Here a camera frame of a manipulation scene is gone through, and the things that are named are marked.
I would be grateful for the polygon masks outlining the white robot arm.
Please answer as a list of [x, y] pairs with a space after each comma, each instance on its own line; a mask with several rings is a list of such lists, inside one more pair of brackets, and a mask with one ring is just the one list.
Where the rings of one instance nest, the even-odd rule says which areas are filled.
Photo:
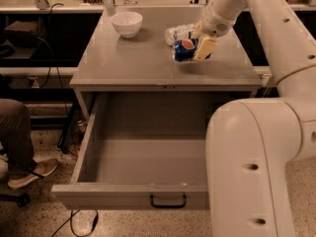
[[211, 0], [198, 54], [219, 23], [249, 10], [278, 95], [229, 102], [212, 115], [205, 159], [213, 237], [294, 237], [285, 166], [315, 154], [316, 42], [285, 0]]

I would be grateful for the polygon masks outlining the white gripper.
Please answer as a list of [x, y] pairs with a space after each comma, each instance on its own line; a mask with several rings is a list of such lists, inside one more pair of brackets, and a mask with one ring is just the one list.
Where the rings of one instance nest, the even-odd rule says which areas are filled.
[[[228, 20], [222, 17], [214, 7], [214, 2], [210, 1], [202, 14], [201, 20], [197, 22], [192, 31], [191, 38], [199, 39], [201, 33], [213, 37], [225, 36], [235, 25], [236, 20]], [[194, 54], [194, 61], [206, 60], [217, 47], [217, 40], [212, 37], [202, 37], [198, 40], [197, 50]]]

